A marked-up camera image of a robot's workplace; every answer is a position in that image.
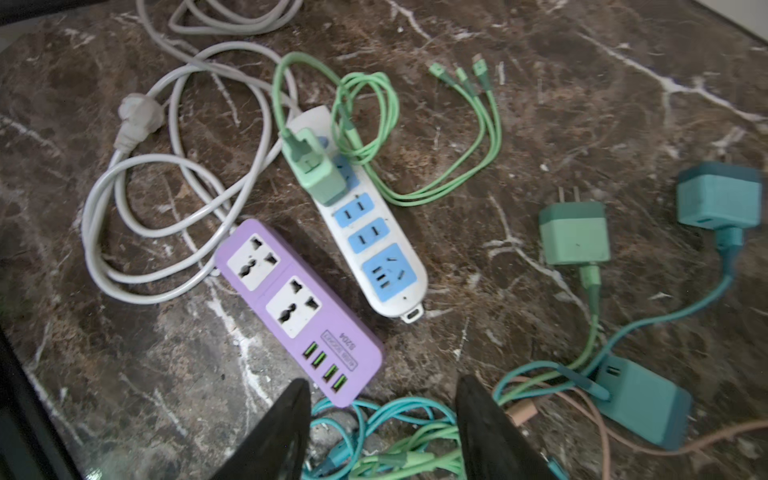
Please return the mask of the light green charger plug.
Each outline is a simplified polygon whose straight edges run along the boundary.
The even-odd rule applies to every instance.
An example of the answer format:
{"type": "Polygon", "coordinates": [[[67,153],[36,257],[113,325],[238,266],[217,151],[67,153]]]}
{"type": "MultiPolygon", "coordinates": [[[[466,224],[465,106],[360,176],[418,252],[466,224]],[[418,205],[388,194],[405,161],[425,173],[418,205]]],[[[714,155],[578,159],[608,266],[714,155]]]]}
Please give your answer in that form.
{"type": "Polygon", "coordinates": [[[331,160],[326,137],[311,129],[294,133],[288,127],[280,132],[282,153],[300,186],[316,202],[329,206],[348,192],[346,180],[331,160]]]}

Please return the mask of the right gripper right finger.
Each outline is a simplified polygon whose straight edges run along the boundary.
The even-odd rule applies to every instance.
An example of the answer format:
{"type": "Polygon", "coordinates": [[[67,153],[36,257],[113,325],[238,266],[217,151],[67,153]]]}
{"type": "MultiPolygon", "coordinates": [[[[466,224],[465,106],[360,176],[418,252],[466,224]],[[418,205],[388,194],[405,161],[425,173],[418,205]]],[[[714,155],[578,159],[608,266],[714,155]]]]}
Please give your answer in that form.
{"type": "Polygon", "coordinates": [[[460,377],[455,408],[468,479],[553,479],[545,459],[473,375],[460,377]]]}

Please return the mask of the teal charger plug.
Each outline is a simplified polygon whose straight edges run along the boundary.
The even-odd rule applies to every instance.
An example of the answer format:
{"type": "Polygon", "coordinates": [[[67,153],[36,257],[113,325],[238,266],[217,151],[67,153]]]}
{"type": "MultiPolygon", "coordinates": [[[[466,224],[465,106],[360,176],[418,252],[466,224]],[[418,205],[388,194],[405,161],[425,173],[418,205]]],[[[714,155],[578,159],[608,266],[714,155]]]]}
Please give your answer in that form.
{"type": "Polygon", "coordinates": [[[761,221],[762,175],[754,168],[706,161],[678,174],[679,223],[707,230],[753,228],[761,221]]]}
{"type": "Polygon", "coordinates": [[[686,437],[691,394],[631,360],[610,355],[597,371],[596,383],[608,392],[598,410],[644,440],[671,451],[686,437]]]}

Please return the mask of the darker green charger plug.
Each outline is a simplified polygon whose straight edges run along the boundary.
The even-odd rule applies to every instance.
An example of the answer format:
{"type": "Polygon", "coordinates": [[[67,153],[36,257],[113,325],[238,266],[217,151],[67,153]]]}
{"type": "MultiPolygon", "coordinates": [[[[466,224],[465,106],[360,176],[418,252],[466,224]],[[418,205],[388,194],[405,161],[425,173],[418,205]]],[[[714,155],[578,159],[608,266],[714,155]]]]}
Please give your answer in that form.
{"type": "Polygon", "coordinates": [[[611,259],[605,205],[582,201],[577,187],[571,201],[559,187],[558,201],[540,211],[538,223],[544,259],[549,265],[594,264],[611,259]]]}

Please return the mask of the white blue power strip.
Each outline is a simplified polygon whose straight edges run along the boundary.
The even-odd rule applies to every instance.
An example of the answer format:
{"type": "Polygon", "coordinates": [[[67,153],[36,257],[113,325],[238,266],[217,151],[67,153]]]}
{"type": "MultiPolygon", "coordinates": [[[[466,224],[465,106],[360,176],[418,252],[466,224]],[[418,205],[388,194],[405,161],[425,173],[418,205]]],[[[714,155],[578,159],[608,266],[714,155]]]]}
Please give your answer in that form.
{"type": "Polygon", "coordinates": [[[413,323],[425,313],[426,269],[361,166],[342,155],[332,138],[331,112],[308,110],[287,123],[298,133],[312,131],[346,180],[347,192],[330,206],[317,208],[368,303],[380,315],[413,323]]]}

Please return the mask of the purple power strip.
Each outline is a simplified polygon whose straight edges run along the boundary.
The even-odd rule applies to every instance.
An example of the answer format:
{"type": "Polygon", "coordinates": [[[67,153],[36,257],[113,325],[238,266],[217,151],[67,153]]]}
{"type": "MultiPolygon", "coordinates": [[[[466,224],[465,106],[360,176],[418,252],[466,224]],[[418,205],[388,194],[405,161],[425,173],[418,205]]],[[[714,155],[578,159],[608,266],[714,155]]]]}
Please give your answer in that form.
{"type": "Polygon", "coordinates": [[[217,248],[215,266],[339,408],[383,365],[378,337],[272,228],[248,219],[217,248]]]}

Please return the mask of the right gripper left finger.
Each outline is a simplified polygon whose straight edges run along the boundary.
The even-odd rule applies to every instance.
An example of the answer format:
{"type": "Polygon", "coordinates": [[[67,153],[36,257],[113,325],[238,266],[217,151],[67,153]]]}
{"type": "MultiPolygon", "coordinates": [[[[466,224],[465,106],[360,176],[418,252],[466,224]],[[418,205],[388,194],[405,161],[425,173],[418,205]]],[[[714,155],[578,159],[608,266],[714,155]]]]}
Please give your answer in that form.
{"type": "Polygon", "coordinates": [[[310,418],[309,383],[295,379],[213,479],[300,479],[310,418]]]}

